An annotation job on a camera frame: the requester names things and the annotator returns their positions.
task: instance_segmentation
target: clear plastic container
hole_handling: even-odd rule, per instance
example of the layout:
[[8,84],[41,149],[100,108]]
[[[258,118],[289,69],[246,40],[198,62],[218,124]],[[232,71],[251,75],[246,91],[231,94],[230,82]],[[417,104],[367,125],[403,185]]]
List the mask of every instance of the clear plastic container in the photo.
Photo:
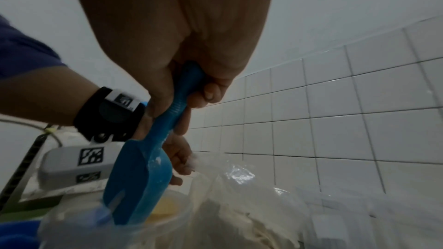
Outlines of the clear plastic container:
[[38,236],[41,249],[180,249],[192,212],[189,198],[166,190],[151,216],[142,225],[97,226],[106,216],[102,192],[61,203],[42,220]]

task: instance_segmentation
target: blue plastic scoop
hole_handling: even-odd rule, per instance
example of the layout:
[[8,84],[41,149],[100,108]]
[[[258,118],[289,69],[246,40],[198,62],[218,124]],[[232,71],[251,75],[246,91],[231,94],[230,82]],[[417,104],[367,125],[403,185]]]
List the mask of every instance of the blue plastic scoop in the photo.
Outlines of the blue plastic scoop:
[[116,225],[145,222],[168,187],[172,165],[162,145],[185,110],[188,95],[204,76],[196,62],[186,62],[169,109],[155,119],[143,140],[128,140],[123,145],[103,193]]

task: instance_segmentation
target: cable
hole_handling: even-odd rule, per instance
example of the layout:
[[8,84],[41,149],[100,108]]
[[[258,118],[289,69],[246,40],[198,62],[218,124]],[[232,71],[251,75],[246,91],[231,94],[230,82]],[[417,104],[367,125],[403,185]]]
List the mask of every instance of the cable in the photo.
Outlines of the cable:
[[15,120],[8,120],[8,119],[0,119],[0,122],[16,124],[16,125],[25,125],[25,126],[29,126],[29,127],[41,130],[41,131],[43,131],[45,133],[50,134],[55,139],[55,141],[57,142],[59,147],[63,146],[63,143],[60,141],[60,139],[52,131],[50,131],[50,130],[44,128],[44,127],[38,126],[36,124],[30,124],[30,123],[26,123],[26,122],[15,121]]

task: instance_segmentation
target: blue shirt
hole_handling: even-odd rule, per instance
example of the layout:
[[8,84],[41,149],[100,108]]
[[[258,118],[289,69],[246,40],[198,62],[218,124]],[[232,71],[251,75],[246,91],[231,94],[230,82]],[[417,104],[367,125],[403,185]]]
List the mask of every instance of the blue shirt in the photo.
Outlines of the blue shirt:
[[50,47],[26,36],[0,16],[0,80],[52,66],[65,64]]

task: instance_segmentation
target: black wristband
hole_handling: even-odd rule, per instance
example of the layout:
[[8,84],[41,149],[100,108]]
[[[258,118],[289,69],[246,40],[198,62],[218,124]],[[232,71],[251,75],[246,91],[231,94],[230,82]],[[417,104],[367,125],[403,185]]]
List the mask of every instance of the black wristband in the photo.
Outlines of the black wristband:
[[78,112],[74,119],[74,126],[88,140],[94,138],[96,142],[105,142],[110,135],[113,141],[126,141],[132,137],[143,117],[145,107],[136,99],[120,93],[130,103],[138,102],[134,108],[128,108],[116,99],[107,98],[112,90],[103,87],[96,91]]

